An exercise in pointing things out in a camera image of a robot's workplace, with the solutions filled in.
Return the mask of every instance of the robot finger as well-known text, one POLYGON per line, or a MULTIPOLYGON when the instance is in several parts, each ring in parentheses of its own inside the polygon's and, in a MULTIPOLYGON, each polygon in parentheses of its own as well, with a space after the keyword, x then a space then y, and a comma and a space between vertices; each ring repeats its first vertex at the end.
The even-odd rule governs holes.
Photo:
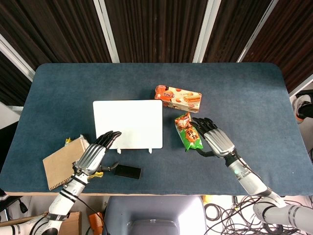
POLYGON ((204 131, 197 123, 195 122, 190 122, 191 125, 195 127, 195 129, 200 133, 200 135, 204 135, 206 131, 204 131))
POLYGON ((211 119, 205 117, 205 118, 204 118, 204 121, 205 121, 205 123, 211 128, 211 130, 217 128, 217 126, 215 125, 215 123, 214 123, 211 119))
POLYGON ((94 142, 95 144, 99 144, 99 145, 102 145, 103 142, 105 141, 105 139, 107 138, 107 136, 109 134, 111 134, 113 131, 108 131, 107 133, 99 136, 99 138, 94 142))
POLYGON ((113 144, 114 140, 119 137, 122 133, 119 131, 112 132, 104 142, 102 146, 104 146, 106 149, 109 149, 111 145, 113 144))
POLYGON ((208 132, 210 129, 208 128, 208 126, 205 124, 205 121, 203 118, 193 118, 197 124, 202 128, 202 130, 204 130, 205 132, 208 132))

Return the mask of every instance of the kraft paper notebook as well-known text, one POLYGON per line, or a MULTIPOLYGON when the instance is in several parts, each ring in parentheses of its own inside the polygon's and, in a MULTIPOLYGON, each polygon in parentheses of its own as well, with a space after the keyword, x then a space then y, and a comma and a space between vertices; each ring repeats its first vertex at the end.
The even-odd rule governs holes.
POLYGON ((70 179, 74 173, 72 163, 83 155, 86 142, 78 138, 43 159, 49 190, 57 188, 70 179))

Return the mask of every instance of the table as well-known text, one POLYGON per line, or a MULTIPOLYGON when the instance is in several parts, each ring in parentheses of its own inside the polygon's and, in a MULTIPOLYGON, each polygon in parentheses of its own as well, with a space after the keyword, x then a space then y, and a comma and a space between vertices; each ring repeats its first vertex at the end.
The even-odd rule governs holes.
MULTIPOLYGON (((213 119, 275 192, 313 193, 313 167, 283 77, 267 63, 41 65, 0 175, 1 188, 9 195, 59 192, 48 190, 42 160, 65 138, 84 134, 95 140, 92 102, 153 99, 159 84, 202 93, 200 112, 192 116, 213 119)), ((174 126, 183 113, 163 107, 162 149, 105 155, 103 165, 119 161, 142 168, 140 180, 110 172, 93 179, 84 193, 246 194, 224 160, 184 151, 174 126)))

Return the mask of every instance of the food packaging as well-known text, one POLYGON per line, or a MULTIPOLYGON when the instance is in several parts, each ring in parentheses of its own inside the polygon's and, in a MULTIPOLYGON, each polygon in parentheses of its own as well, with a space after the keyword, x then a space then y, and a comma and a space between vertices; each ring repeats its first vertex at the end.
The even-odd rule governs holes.
POLYGON ((203 148, 200 136, 193 125, 190 124, 190 113, 186 113, 175 119, 175 127, 183 142, 186 151, 190 148, 203 148))
POLYGON ((158 85, 155 99, 163 101, 163 105, 169 108, 199 112, 202 94, 199 92, 186 91, 174 87, 158 85))

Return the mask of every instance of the chip bag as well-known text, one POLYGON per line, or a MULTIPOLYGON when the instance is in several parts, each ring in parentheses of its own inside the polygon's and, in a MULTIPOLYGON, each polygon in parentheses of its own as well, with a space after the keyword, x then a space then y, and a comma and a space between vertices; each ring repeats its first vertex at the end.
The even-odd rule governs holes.
POLYGON ((191 117, 189 112, 175 119, 176 130, 186 148, 186 151, 188 151, 190 148, 203 148, 199 134, 197 130, 190 124, 190 121, 191 117))

